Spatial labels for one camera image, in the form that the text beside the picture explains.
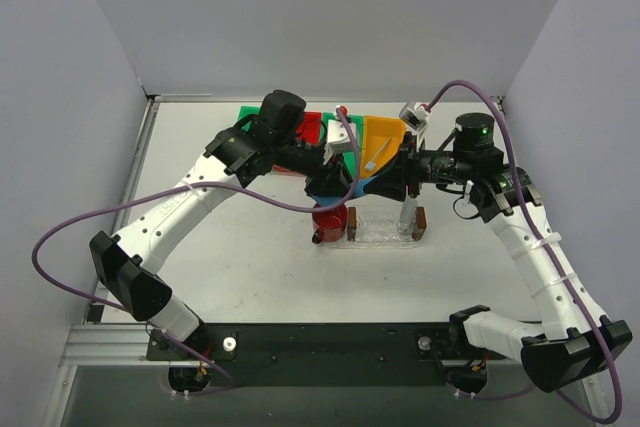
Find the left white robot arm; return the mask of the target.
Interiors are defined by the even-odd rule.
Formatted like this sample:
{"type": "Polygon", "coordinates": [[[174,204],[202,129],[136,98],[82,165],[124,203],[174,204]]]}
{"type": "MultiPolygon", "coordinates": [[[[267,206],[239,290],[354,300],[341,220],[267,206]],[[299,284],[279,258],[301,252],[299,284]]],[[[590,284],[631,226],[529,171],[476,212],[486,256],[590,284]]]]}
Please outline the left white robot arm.
{"type": "Polygon", "coordinates": [[[331,207],[342,206],[358,181],[341,162],[343,151],[358,148],[357,130],[345,107],[335,110],[318,145],[297,137],[305,101],[284,90],[267,94],[259,111],[220,131],[193,167],[172,189],[156,194],[158,205],[113,234],[97,233],[89,250],[99,281],[119,309],[148,322],[169,337],[170,347],[193,358],[211,344],[203,320],[164,282],[159,272],[173,250],[210,213],[274,165],[328,181],[335,188],[331,207]]]}

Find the red mug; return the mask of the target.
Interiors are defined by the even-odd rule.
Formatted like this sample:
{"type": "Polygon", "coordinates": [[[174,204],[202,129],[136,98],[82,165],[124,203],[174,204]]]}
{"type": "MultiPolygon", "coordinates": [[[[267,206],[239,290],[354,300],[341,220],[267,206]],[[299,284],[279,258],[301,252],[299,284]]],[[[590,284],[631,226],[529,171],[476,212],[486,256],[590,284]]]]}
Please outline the red mug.
{"type": "Polygon", "coordinates": [[[342,205],[324,212],[312,213],[314,232],[312,242],[316,245],[339,241],[346,230],[348,209],[342,205]]]}

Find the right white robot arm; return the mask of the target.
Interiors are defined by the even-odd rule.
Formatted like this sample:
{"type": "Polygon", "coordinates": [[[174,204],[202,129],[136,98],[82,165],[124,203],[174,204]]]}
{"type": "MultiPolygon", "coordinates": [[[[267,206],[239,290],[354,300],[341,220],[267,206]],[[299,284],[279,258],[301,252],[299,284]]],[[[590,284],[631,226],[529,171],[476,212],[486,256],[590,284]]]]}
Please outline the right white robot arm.
{"type": "Polygon", "coordinates": [[[458,116],[451,150],[419,148],[406,134],[396,155],[363,188],[399,202],[425,183],[460,185],[483,223],[500,239],[538,310],[537,324],[476,306],[450,317],[463,350],[489,350],[519,362],[533,384],[553,392],[606,369],[604,351],[617,357],[631,342],[623,321],[611,321],[586,291],[547,220],[528,174],[510,167],[494,144],[493,117],[458,116]]]}

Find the blue toothbrush case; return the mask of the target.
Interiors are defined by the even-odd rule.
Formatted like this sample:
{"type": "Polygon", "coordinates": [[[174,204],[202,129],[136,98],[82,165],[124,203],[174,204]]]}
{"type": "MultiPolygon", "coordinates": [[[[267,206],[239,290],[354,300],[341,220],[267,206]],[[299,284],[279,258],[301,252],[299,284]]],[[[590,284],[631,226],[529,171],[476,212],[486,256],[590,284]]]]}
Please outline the blue toothbrush case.
{"type": "Polygon", "coordinates": [[[357,185],[355,187],[353,187],[353,188],[349,187],[347,189],[347,193],[344,194],[344,195],[340,195],[340,196],[313,195],[312,199],[315,201],[315,203],[319,207],[329,207],[329,206],[343,205],[344,203],[346,203],[346,202],[348,202],[350,200],[354,200],[354,199],[358,199],[358,198],[367,196],[367,193],[365,192],[365,188],[373,180],[376,180],[376,179],[377,179],[376,176],[365,178],[365,179],[360,179],[357,182],[357,185]]]}

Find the clear holder with wooden ends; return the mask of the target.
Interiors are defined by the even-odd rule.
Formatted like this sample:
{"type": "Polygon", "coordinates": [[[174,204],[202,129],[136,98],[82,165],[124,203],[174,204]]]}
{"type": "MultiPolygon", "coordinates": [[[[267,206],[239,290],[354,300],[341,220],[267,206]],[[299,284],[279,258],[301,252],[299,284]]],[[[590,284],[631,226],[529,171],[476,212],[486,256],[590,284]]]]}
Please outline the clear holder with wooden ends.
{"type": "Polygon", "coordinates": [[[428,222],[422,206],[349,207],[345,246],[349,248],[413,248],[428,222]]]}

